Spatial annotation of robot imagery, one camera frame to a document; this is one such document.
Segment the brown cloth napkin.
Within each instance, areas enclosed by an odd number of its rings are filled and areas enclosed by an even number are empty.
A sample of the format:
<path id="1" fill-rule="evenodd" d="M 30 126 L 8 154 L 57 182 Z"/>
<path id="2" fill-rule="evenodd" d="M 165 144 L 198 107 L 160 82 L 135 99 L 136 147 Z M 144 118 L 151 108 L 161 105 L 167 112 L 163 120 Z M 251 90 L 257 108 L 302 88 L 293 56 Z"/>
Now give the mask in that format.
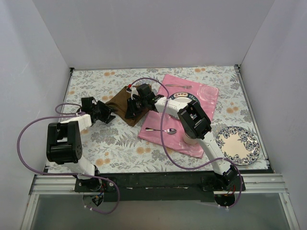
<path id="1" fill-rule="evenodd" d="M 127 100 L 131 98 L 131 94 L 126 91 L 126 87 L 124 87 L 119 93 L 117 93 L 112 99 L 106 102 L 110 108 L 114 110 L 114 113 L 118 115 L 126 124 L 131 127 L 134 127 L 149 111 L 148 108 L 142 108 L 140 112 L 138 112 L 132 118 L 126 118 L 126 111 L 128 108 Z"/>

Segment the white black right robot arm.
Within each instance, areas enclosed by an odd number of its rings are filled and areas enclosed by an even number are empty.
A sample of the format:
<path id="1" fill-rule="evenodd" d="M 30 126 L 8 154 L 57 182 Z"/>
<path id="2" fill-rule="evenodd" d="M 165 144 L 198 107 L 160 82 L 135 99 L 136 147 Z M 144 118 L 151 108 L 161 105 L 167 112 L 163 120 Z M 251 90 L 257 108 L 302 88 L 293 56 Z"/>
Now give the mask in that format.
<path id="1" fill-rule="evenodd" d="M 211 121 L 197 101 L 192 100 L 189 103 L 175 102 L 163 95 L 155 95 L 148 84 L 142 84 L 136 88 L 130 84 L 125 87 L 125 90 L 130 94 L 130 98 L 127 100 L 128 115 L 135 115 L 136 112 L 145 108 L 161 113 L 160 127 L 163 127 L 164 115 L 168 114 L 178 118 L 186 137 L 195 140 L 209 160 L 203 165 L 188 168 L 180 166 L 168 156 L 174 165 L 184 170 L 195 170 L 210 164 L 220 189 L 226 191 L 236 187 L 242 190 L 243 179 L 239 169 L 232 161 L 224 157 L 213 136 Z"/>

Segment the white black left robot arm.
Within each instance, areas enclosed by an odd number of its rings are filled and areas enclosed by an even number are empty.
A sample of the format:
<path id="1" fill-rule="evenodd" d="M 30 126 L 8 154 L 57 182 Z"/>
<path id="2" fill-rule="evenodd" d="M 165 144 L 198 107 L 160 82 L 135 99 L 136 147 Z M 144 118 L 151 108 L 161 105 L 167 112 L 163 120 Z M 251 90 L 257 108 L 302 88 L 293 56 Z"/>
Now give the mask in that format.
<path id="1" fill-rule="evenodd" d="M 81 99 L 81 105 L 76 113 L 66 114 L 68 120 L 48 125 L 46 150 L 48 161 L 68 167 L 78 179 L 86 179 L 86 187 L 93 192 L 101 188 L 102 180 L 96 176 L 97 167 L 83 156 L 81 132 L 97 121 L 110 123 L 115 118 L 112 115 L 114 111 L 94 97 L 85 97 Z"/>

